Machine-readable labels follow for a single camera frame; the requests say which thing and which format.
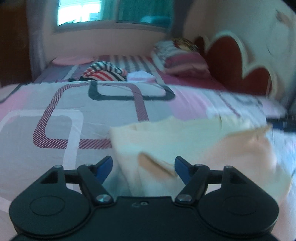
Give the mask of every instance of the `sunlight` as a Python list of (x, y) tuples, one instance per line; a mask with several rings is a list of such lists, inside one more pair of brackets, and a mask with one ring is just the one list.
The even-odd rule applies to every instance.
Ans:
[(60, 6), (58, 9), (57, 25), (67, 22), (78, 23), (100, 20), (101, 1), (97, 1), (97, 3), (94, 3), (94, 1), (91, 2), (88, 4)]

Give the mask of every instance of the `bedsheet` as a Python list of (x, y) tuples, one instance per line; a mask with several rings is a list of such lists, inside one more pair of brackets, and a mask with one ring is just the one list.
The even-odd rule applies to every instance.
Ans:
[[(236, 115), (254, 125), (285, 109), (264, 97), (223, 91), (147, 83), (63, 82), (0, 89), (0, 240), (15, 235), (8, 216), (11, 201), (52, 166), (73, 169), (113, 157), (113, 171), (104, 187), (114, 196), (130, 195), (125, 173), (114, 157), (111, 126), (159, 121), (169, 116), (182, 120)], [(290, 174), (296, 167), (295, 134), (271, 131), (279, 164)], [(76, 185), (68, 185), (79, 191)], [(280, 240), (296, 238), (296, 187), (280, 207), (274, 234)]]
[(206, 88), (214, 90), (226, 90), (226, 88), (213, 77), (207, 79), (197, 79), (194, 77), (177, 77), (161, 72), (153, 63), (150, 57), (144, 56), (119, 56), (103, 55), (89, 64), (59, 66), (50, 64), (49, 67), (35, 80), (41, 82), (66, 82), (69, 78), (79, 79), (82, 73), (97, 61), (109, 61), (120, 68), (124, 68), (128, 73), (143, 70), (156, 77), (159, 84), (172, 84), (181, 86), (191, 86), (196, 88)]

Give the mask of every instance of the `bed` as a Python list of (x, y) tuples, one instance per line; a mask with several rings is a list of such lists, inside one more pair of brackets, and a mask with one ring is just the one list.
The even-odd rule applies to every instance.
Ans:
[[(212, 75), (208, 80), (179, 78), (161, 73), (149, 57), (100, 56), (128, 72), (144, 70), (158, 84), (131, 82), (68, 82), (79, 79), (89, 64), (50, 65), (34, 84), (0, 89), (0, 240), (15, 235), (8, 210), (11, 201), (52, 166), (74, 169), (113, 157), (113, 171), (104, 186), (114, 197), (131, 195), (125, 173), (110, 141), (110, 127), (169, 116), (181, 120), (234, 115), (254, 126), (286, 110), (273, 99), (278, 93), (276, 75), (268, 65), (247, 61), (243, 43), (233, 33), (217, 34), (212, 41), (198, 37)], [(278, 164), (290, 175), (296, 167), (294, 134), (272, 130), (267, 138)], [(79, 187), (68, 185), (79, 191)], [(273, 234), (294, 240), (296, 186), (280, 205)]]

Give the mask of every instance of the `pillow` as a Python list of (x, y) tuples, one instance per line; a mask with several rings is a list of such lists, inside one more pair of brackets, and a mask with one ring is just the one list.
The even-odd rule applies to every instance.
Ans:
[(198, 52), (198, 47), (186, 38), (172, 38), (175, 46), (187, 52)]
[(166, 74), (201, 79), (210, 77), (207, 62), (198, 52), (177, 48), (173, 41), (158, 42), (151, 57), (159, 70)]

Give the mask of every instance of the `window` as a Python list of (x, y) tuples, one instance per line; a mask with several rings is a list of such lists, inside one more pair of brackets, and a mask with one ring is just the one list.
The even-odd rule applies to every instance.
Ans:
[(89, 26), (116, 28), (155, 26), (160, 30), (167, 29), (172, 22), (173, 1), (59, 0), (57, 30)]

